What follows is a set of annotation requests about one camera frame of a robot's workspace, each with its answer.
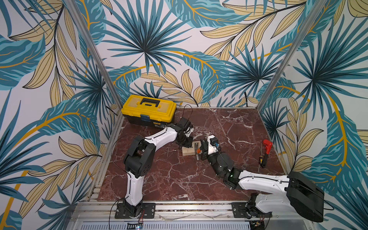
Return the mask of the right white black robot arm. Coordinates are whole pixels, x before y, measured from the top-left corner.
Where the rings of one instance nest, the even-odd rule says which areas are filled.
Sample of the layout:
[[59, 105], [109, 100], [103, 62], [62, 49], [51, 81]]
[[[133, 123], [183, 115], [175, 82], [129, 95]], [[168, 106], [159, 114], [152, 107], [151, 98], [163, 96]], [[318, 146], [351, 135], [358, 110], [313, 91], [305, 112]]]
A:
[[324, 221], [324, 191], [299, 172], [266, 175], [238, 169], [211, 135], [201, 140], [201, 159], [207, 160], [216, 176], [230, 189], [253, 190], [242, 210], [247, 218], [277, 212], [293, 212], [321, 223]]

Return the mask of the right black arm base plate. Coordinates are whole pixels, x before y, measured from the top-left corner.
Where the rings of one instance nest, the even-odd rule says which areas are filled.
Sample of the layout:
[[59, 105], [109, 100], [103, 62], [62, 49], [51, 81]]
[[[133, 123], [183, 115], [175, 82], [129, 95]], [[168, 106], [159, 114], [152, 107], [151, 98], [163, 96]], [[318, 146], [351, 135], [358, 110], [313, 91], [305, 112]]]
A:
[[257, 209], [254, 205], [248, 204], [248, 202], [233, 202], [231, 203], [232, 213], [234, 218], [270, 218], [272, 212], [264, 213]]

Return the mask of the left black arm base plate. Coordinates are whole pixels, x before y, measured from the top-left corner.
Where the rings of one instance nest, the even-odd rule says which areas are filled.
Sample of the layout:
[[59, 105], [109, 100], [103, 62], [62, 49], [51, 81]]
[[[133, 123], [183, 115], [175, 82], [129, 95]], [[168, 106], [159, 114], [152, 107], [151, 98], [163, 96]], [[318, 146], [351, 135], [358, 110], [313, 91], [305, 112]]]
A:
[[139, 203], [132, 206], [128, 203], [120, 203], [117, 205], [115, 219], [153, 219], [156, 211], [155, 203]]

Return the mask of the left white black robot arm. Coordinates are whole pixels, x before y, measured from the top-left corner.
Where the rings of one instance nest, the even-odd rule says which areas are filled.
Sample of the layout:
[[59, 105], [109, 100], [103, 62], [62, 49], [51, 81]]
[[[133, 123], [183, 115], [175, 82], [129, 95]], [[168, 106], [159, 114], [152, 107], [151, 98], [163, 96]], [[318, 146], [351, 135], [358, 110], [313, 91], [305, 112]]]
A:
[[129, 216], [137, 217], [142, 212], [144, 177], [152, 167], [155, 152], [171, 142], [176, 142], [180, 148], [192, 147], [193, 131], [192, 123], [182, 117], [178, 123], [170, 123], [160, 132], [133, 139], [124, 158], [127, 192], [123, 205]]

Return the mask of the orange black claw hammer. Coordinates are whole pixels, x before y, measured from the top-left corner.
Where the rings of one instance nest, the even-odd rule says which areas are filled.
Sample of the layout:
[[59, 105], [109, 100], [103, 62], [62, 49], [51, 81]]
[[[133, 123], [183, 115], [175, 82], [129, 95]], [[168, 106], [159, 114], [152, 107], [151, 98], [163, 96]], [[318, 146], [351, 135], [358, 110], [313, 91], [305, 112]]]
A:
[[199, 161], [200, 160], [199, 154], [201, 153], [201, 150], [200, 150], [200, 141], [196, 141], [194, 143], [194, 152], [195, 152], [196, 160]]

